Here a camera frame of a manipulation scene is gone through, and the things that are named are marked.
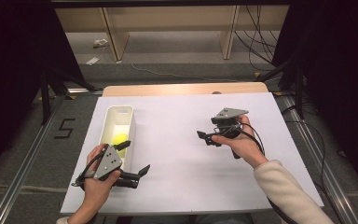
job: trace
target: finger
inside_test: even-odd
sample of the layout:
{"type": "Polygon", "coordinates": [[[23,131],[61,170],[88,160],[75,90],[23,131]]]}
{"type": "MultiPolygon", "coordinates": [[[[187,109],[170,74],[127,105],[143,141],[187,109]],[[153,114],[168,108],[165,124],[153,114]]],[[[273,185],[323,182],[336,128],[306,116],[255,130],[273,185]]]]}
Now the finger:
{"type": "Polygon", "coordinates": [[[255,136],[253,129],[250,127],[251,122],[249,118],[245,115],[239,115],[240,123],[242,124],[242,129],[244,132],[250,134],[251,136],[255,136]]]}
{"type": "Polygon", "coordinates": [[[112,172],[112,174],[110,174],[107,179],[105,180],[105,182],[107,182],[108,184],[110,185],[113,185],[117,180],[118,178],[120,177],[121,175],[121,172],[120,171],[114,171],[112,172]]]}
{"type": "MultiPolygon", "coordinates": [[[[98,154],[100,154],[104,149],[104,144],[100,144],[95,147],[91,153],[87,156],[87,164],[89,164],[98,154]]],[[[90,167],[89,170],[95,170],[98,166],[98,162],[95,161],[90,167]]]]}
{"type": "Polygon", "coordinates": [[[230,145],[232,142],[232,139],[226,138],[222,135],[213,135],[212,140],[216,143],[223,144],[223,145],[230,145]]]}

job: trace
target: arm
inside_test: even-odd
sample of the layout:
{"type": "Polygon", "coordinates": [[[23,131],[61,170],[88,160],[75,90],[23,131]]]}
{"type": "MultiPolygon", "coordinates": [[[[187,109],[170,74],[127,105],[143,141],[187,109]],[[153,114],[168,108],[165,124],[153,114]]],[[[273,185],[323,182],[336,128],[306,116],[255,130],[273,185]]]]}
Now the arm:
{"type": "MultiPolygon", "coordinates": [[[[240,123],[250,125],[241,115],[240,123]]],[[[243,125],[243,130],[254,136],[253,130],[243,125]]],[[[298,185],[296,179],[282,167],[279,161],[269,161],[257,144],[244,134],[234,139],[212,136],[217,143],[228,145],[255,170],[255,180],[267,197],[296,223],[332,223],[314,200],[298,185]]]]}
{"type": "MultiPolygon", "coordinates": [[[[103,146],[104,144],[100,144],[91,151],[87,157],[87,163],[102,152],[103,146]]],[[[94,162],[89,169],[95,171],[97,167],[98,161],[94,162]]],[[[106,202],[110,189],[119,177],[120,171],[114,171],[105,181],[96,180],[94,178],[86,178],[84,183],[85,196],[83,203],[70,217],[58,219],[57,224],[77,224],[89,222],[106,202]]]]}

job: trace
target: yellow object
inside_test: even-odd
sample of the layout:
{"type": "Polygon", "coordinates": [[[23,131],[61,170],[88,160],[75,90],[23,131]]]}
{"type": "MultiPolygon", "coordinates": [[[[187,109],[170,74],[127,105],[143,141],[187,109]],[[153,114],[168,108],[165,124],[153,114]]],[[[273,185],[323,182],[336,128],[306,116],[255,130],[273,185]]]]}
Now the yellow object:
{"type": "MultiPolygon", "coordinates": [[[[123,143],[123,142],[127,141],[128,138],[129,138],[129,136],[126,133],[119,133],[113,139],[113,145],[118,145],[120,143],[123,143]]],[[[126,157],[126,148],[118,151],[117,153],[120,158],[125,158],[126,157]]]]}

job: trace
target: wrist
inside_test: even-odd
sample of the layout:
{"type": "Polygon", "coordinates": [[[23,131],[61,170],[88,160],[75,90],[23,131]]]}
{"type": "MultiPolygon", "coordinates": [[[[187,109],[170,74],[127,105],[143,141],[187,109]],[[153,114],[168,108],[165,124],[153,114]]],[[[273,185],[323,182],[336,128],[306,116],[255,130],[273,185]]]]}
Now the wrist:
{"type": "Polygon", "coordinates": [[[246,160],[253,168],[269,161],[264,155],[255,156],[246,160]]]}
{"type": "Polygon", "coordinates": [[[97,213],[98,209],[89,204],[82,203],[77,211],[68,218],[68,224],[88,223],[97,213]]]}

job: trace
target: wooden table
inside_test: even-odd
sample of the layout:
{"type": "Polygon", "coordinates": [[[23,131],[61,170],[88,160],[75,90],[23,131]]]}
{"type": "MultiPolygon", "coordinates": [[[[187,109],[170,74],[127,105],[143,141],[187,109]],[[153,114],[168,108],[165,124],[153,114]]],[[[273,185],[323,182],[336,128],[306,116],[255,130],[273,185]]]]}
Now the wooden table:
{"type": "Polygon", "coordinates": [[[189,95],[212,93],[268,92],[262,82],[109,86],[103,96],[189,95]]]}

